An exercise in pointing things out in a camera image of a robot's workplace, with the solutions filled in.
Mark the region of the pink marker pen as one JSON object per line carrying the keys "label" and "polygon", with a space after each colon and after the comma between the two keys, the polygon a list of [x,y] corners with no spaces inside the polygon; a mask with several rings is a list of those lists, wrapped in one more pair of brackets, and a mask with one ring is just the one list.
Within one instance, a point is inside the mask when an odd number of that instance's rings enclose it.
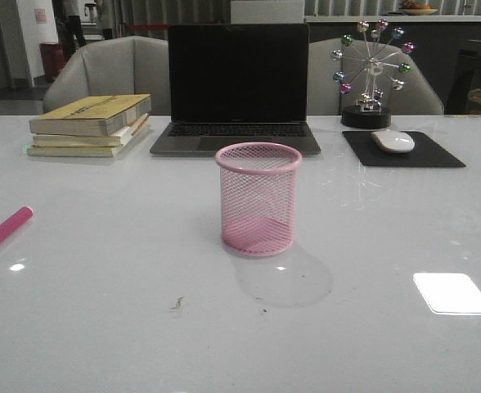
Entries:
{"label": "pink marker pen", "polygon": [[7,240],[16,230],[28,222],[34,215],[33,210],[23,206],[0,224],[0,244]]}

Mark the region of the middle white book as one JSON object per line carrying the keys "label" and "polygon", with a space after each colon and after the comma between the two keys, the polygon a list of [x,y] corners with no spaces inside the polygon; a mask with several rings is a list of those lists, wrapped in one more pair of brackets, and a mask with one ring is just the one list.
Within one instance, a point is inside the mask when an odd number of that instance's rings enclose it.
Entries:
{"label": "middle white book", "polygon": [[35,134],[33,141],[36,147],[117,147],[130,142],[142,130],[148,118],[149,115],[144,114],[105,137]]}

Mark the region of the fruit bowl on counter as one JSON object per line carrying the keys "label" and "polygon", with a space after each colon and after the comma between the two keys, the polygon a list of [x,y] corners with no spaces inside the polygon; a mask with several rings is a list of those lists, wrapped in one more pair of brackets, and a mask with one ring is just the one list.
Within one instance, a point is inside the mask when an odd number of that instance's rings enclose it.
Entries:
{"label": "fruit bowl on counter", "polygon": [[398,4],[399,11],[409,16],[427,16],[438,11],[428,4],[419,3],[416,0],[402,0]]}

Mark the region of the dark grey laptop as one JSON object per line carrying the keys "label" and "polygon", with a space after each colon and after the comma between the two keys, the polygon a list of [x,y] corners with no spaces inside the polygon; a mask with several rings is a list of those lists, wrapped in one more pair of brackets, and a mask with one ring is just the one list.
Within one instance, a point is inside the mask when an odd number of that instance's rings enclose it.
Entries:
{"label": "dark grey laptop", "polygon": [[240,142],[320,153],[307,123],[309,28],[298,24],[169,27],[171,121],[155,156],[213,156]]}

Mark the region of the ferris wheel desk ornament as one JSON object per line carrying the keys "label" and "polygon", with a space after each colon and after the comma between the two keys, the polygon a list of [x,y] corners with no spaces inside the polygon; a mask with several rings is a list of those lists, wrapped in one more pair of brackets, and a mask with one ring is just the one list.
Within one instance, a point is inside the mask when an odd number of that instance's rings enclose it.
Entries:
{"label": "ferris wheel desk ornament", "polygon": [[[392,73],[397,71],[406,75],[411,71],[411,64],[405,61],[394,63],[393,58],[411,54],[416,46],[412,42],[405,42],[391,53],[385,53],[388,44],[381,43],[380,39],[388,26],[386,19],[375,23],[360,20],[357,32],[362,35],[363,41],[359,43],[352,35],[345,34],[339,40],[340,48],[330,55],[332,61],[346,60],[357,67],[348,72],[340,70],[332,75],[341,95],[358,91],[354,103],[342,110],[341,123],[344,125],[358,129],[384,129],[391,124],[391,113],[384,104],[384,89],[379,86],[379,81],[388,80],[394,91],[403,89],[405,82],[393,77]],[[356,82],[360,83],[357,89],[354,87]]]}

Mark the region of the black mouse pad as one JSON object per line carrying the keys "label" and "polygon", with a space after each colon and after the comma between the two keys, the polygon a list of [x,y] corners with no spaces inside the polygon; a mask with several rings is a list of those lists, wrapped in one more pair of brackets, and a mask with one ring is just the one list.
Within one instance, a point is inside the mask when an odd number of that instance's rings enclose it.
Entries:
{"label": "black mouse pad", "polygon": [[465,168],[465,164],[425,133],[408,131],[415,142],[409,152],[382,151],[371,131],[343,131],[344,138],[365,166],[391,168]]}

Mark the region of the white computer mouse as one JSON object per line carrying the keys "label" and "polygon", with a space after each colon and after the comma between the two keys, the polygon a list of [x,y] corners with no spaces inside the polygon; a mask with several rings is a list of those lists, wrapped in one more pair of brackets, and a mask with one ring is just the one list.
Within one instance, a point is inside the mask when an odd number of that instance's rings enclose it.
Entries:
{"label": "white computer mouse", "polygon": [[371,133],[371,137],[377,147],[389,153],[406,153],[415,147],[412,137],[405,132],[385,129]]}

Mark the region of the pink mesh pen holder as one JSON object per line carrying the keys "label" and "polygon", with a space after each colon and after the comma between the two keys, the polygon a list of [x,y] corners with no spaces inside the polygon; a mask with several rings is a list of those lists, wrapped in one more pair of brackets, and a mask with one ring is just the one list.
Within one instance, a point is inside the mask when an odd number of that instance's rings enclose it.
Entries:
{"label": "pink mesh pen holder", "polygon": [[274,142],[242,142],[217,151],[221,237],[227,248],[263,257],[292,245],[296,173],[302,160],[293,147]]}

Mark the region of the top yellow book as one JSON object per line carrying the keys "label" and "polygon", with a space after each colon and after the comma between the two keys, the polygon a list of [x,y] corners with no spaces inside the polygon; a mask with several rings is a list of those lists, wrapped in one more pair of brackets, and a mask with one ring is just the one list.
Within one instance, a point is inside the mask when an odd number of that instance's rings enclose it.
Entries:
{"label": "top yellow book", "polygon": [[150,94],[89,96],[29,122],[33,134],[105,137],[151,111]]}

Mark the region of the person in background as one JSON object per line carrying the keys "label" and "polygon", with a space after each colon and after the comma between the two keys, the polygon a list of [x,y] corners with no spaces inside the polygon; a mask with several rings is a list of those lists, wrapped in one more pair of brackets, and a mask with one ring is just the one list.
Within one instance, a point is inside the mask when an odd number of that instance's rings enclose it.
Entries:
{"label": "person in background", "polygon": [[87,44],[81,26],[79,2],[77,0],[53,0],[52,6],[64,56],[66,60],[69,60],[76,52],[77,47]]}

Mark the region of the red trash bin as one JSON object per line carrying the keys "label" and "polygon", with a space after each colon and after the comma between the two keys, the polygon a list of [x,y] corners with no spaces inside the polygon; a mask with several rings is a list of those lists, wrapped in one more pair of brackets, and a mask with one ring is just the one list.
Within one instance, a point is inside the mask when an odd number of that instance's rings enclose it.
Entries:
{"label": "red trash bin", "polygon": [[61,43],[40,43],[39,49],[47,82],[53,82],[65,67],[64,48]]}

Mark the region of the bottom pale book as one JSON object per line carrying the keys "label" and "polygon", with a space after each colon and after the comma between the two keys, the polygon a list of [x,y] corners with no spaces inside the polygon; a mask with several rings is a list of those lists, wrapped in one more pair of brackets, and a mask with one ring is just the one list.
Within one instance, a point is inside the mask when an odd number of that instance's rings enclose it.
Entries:
{"label": "bottom pale book", "polygon": [[36,147],[34,144],[26,148],[28,156],[39,157],[90,157],[90,158],[107,158],[115,157],[128,146],[134,144],[134,140],[140,139],[144,134],[143,129],[126,145],[117,147]]}

